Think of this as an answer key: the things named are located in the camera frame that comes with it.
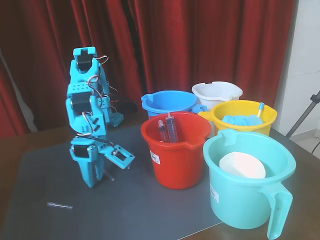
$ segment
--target wire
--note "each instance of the wire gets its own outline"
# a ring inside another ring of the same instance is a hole
[[[112,87],[110,85],[109,85],[109,88],[114,89],[116,91],[116,94],[118,94],[118,90],[117,89],[115,89],[114,87]]]
[[[87,133],[80,133],[80,132],[77,132],[77,131],[75,131],[75,132],[80,137],[90,136],[91,134],[94,133],[94,129],[93,129],[91,123],[88,120],[87,114],[89,114],[90,116],[92,116],[92,114],[91,114],[91,112],[88,112],[88,111],[83,111],[81,114],[84,117],[84,119],[86,120],[86,122],[89,124],[89,126],[91,128],[91,132],[87,132]]]
[[[106,58],[106,60],[104,60],[103,62],[101,62],[101,63],[100,63],[101,65],[102,65],[102,64],[105,64],[106,61],[108,61],[109,56],[103,55],[103,56],[100,56],[100,57],[95,57],[95,59],[97,59],[97,60],[104,59],[104,58]]]
[[[117,113],[118,111],[117,111],[117,109],[114,107],[114,106],[110,106],[111,108],[114,108],[114,110],[115,110],[115,112]]]
[[[315,145],[314,149],[312,150],[311,154],[314,154],[314,151],[316,150],[316,148],[320,145],[320,141],[317,143],[317,145]]]
[[[111,142],[111,141],[108,141],[108,140],[104,140],[104,139],[101,139],[101,138],[98,138],[98,137],[94,137],[94,136],[81,136],[82,138],[85,138],[85,139],[92,139],[92,140],[96,140],[98,142],[102,142],[102,143],[105,143],[105,144],[109,144],[110,146],[114,147],[115,145]]]
[[[100,79],[100,78],[99,78],[98,75],[93,75],[93,76],[91,76],[91,77],[88,79],[88,81],[86,81],[86,83],[88,84],[88,86],[89,86],[94,92],[96,92],[96,93],[99,95],[99,98],[100,98],[100,100],[101,100],[99,107],[101,108],[101,106],[102,106],[102,104],[103,104],[102,95],[101,95],[101,93],[100,93],[97,89],[95,89],[95,88],[92,86],[92,84],[97,83],[97,82],[99,81],[99,79]]]

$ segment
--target gray table mat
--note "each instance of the gray table mat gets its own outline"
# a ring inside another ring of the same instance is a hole
[[[172,190],[154,175],[141,126],[108,132],[135,154],[131,169],[105,160],[94,188],[82,179],[70,143],[28,152],[22,159],[3,225],[2,240],[177,240],[221,221],[210,206],[208,168],[196,186]],[[48,207],[71,205],[72,210]]]

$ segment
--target red curtain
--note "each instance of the red curtain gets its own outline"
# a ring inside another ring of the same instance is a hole
[[[0,113],[0,138],[18,136],[29,132],[11,80],[1,60]]]
[[[294,0],[4,1],[0,47],[39,130],[68,125],[72,52],[86,46],[109,55],[104,67],[110,85],[138,106],[146,92],[190,91],[212,81],[235,83],[242,99],[272,106],[293,5]],[[18,112],[13,102],[3,104]]]
[[[73,49],[95,46],[111,86],[138,104],[142,85],[120,0],[18,0],[0,8],[2,53],[38,130],[67,126]]]
[[[232,82],[273,106],[293,0],[131,0],[147,90]]]

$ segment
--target bucket rim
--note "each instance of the bucket rim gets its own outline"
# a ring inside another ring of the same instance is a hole
[[[235,94],[230,94],[228,97],[221,97],[221,96],[205,96],[205,95],[202,95],[198,92],[197,90],[197,86],[202,86],[202,85],[210,85],[210,84],[215,84],[215,83],[222,83],[222,84],[225,84],[225,85],[232,85],[234,87],[237,88],[238,92],[235,93]],[[240,96],[243,95],[243,91],[240,87],[238,87],[237,85],[231,83],[231,82],[228,82],[228,81],[213,81],[211,83],[205,83],[205,82],[201,82],[201,83],[198,83],[198,84],[195,84],[192,86],[191,88],[192,92],[200,99],[203,99],[203,100],[209,100],[209,101],[230,101],[231,99],[233,98],[239,98]]]
[[[165,148],[167,150],[176,150],[176,149],[182,149],[182,148],[188,148],[190,150],[195,150],[195,149],[198,149],[199,147],[201,147],[205,142],[206,142],[206,138],[209,137],[209,135],[211,134],[212,132],[212,127],[211,127],[211,124],[206,120],[204,119],[203,117],[193,113],[193,112],[189,112],[189,111],[175,111],[175,112],[172,112],[170,113],[171,116],[175,116],[175,115],[181,115],[181,114],[187,114],[187,115],[192,115],[194,116],[195,118],[198,118],[199,117],[199,120],[200,121],[203,121],[203,125],[207,125],[208,126],[208,131],[204,133],[204,135],[202,136],[198,136],[198,139],[199,139],[199,142],[197,144],[191,144],[187,141],[182,141],[182,142],[175,142],[175,143],[171,143],[171,142],[160,142],[160,141],[157,141],[157,140],[154,140],[152,139],[151,137],[149,137],[147,135],[147,132],[146,132],[146,129],[147,129],[147,126],[148,124],[151,123],[151,121],[158,121],[160,120],[163,115],[162,114],[159,114],[157,116],[154,116],[152,117],[151,119],[145,121],[142,126],[141,126],[141,133],[142,133],[142,136],[143,138],[147,141],[148,144],[153,144],[153,145],[157,145],[158,147],[161,147],[161,148]]]
[[[149,106],[147,104],[147,99],[149,99],[148,97],[149,96],[154,96],[154,95],[159,95],[159,94],[164,94],[164,93],[168,93],[168,92],[172,92],[172,93],[179,93],[179,94],[186,94],[186,95],[189,95],[190,97],[193,98],[193,104],[186,107],[186,108],[183,108],[183,109],[159,109],[159,108],[154,108],[152,106]],[[157,92],[154,92],[154,93],[148,93],[148,94],[145,94],[141,97],[141,101],[142,101],[142,108],[144,110],[147,110],[149,112],[153,112],[153,113],[156,113],[156,114],[166,114],[166,113],[172,113],[172,112],[183,112],[183,111],[186,111],[186,110],[189,110],[189,109],[192,109],[196,104],[197,104],[197,96],[191,92],[188,92],[188,91],[180,91],[180,90],[163,90],[163,91],[157,91]]]
[[[217,141],[220,138],[224,137],[224,133],[228,132],[235,132],[237,135],[251,135],[251,136],[256,136],[259,138],[264,138],[268,141],[273,142],[274,144],[277,144],[284,152],[286,158],[288,159],[288,166],[281,171],[279,174],[271,177],[265,177],[265,178],[246,178],[246,177],[241,177],[241,176],[236,176],[231,173],[228,173],[226,171],[223,171],[219,166],[217,166],[209,157],[209,147],[211,144],[214,144],[215,141]],[[229,180],[235,181],[241,185],[246,185],[246,186],[266,186],[278,182],[282,182],[284,179],[289,178],[296,170],[297,163],[293,155],[290,153],[290,151],[283,146],[281,143],[278,141],[274,140],[273,138],[266,136],[262,133],[258,132],[252,132],[252,131],[236,131],[234,129],[223,129],[218,132],[218,134],[209,140],[207,140],[204,145],[203,145],[203,156],[206,164],[208,165],[209,168],[213,168],[216,171],[219,171],[222,175],[224,175],[226,178]]]
[[[257,130],[257,129],[262,129],[264,127],[268,127],[270,126],[271,124],[273,124],[275,121],[276,121],[276,118],[277,118],[277,115],[278,115],[278,112],[276,110],[274,110],[272,107],[270,107],[269,105],[264,105],[265,108],[270,108],[271,111],[274,113],[274,116],[273,118],[268,121],[268,122],[264,122],[263,124],[259,124],[259,125],[252,125],[252,126],[239,126],[239,125],[234,125],[234,124],[230,124],[230,123],[226,123],[222,120],[220,120],[219,118],[216,117],[216,115],[214,114],[215,110],[218,108],[218,107],[221,107],[222,105],[225,105],[225,104],[228,104],[230,102],[242,102],[242,103],[256,103],[256,104],[260,104],[260,102],[257,102],[257,101],[251,101],[251,100],[231,100],[231,101],[225,101],[225,102],[221,102],[219,104],[217,104],[216,106],[214,106],[211,111],[210,111],[210,114],[211,114],[211,117],[212,117],[212,121],[214,123],[217,123],[217,124],[220,124],[228,129],[236,129],[236,130],[239,130],[239,131],[243,131],[243,132],[251,132],[251,131],[254,131],[254,130]]]

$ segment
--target blue bucket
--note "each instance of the blue bucket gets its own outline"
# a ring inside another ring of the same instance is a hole
[[[206,111],[207,106],[197,104],[197,96],[193,93],[177,90],[158,91],[141,97],[142,108],[148,111],[148,116],[154,117],[178,111],[198,114]]]
[[[246,178],[222,170],[219,161],[232,152],[259,159],[266,171],[265,178]],[[281,183],[296,169],[291,153],[264,134],[224,129],[205,142],[203,155],[209,166],[210,202],[214,214],[238,229],[254,229],[269,219],[267,237],[278,238],[293,200]]]

